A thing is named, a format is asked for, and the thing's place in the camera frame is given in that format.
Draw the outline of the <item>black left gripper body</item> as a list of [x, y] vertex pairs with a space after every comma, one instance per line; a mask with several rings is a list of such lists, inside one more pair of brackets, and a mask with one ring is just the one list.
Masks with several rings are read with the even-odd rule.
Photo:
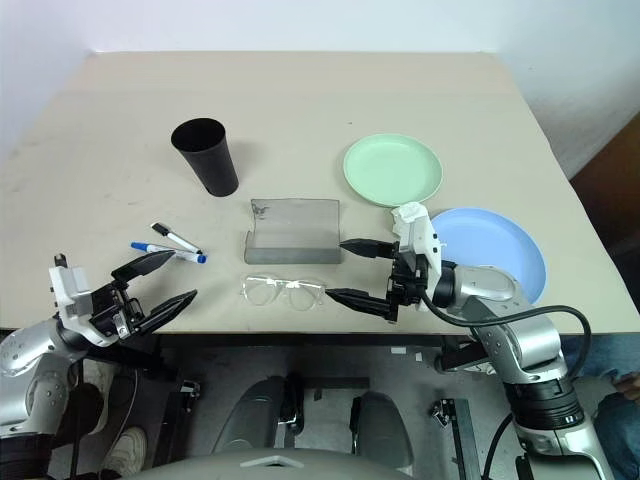
[[145, 316], [137, 298], [128, 293], [129, 285], [112, 281], [91, 294], [93, 313], [91, 325], [109, 339], [126, 339], [139, 330]]

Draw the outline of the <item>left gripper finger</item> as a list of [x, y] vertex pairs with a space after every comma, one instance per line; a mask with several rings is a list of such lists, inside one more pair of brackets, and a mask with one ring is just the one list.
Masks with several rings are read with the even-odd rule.
[[197, 290], [191, 290], [170, 298], [155, 307], [151, 310], [148, 316], [144, 317], [137, 324], [137, 333], [140, 335], [153, 333], [164, 325], [170, 323], [191, 304], [197, 293]]
[[111, 276], [117, 282], [129, 282], [136, 277], [146, 276], [159, 269], [174, 255], [175, 252], [172, 250], [147, 253], [113, 270]]

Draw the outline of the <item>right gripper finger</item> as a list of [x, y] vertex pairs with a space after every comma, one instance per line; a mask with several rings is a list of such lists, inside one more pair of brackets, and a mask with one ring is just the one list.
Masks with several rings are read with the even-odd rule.
[[340, 247], [354, 255], [365, 258], [393, 259], [396, 253], [396, 243], [383, 242], [374, 239], [356, 238], [340, 242]]
[[366, 291], [334, 288], [327, 289], [326, 295], [335, 302], [360, 313], [378, 317], [387, 317], [390, 313], [390, 304], [387, 300], [372, 297]]

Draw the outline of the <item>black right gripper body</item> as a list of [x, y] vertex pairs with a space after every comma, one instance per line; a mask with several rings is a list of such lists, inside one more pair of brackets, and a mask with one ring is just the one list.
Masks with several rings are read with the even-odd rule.
[[387, 321], [396, 321], [400, 306], [419, 305], [421, 295], [427, 289], [428, 260], [423, 254], [410, 254], [406, 260], [398, 241], [393, 243], [392, 269], [388, 277], [386, 298], [389, 308], [384, 315]]

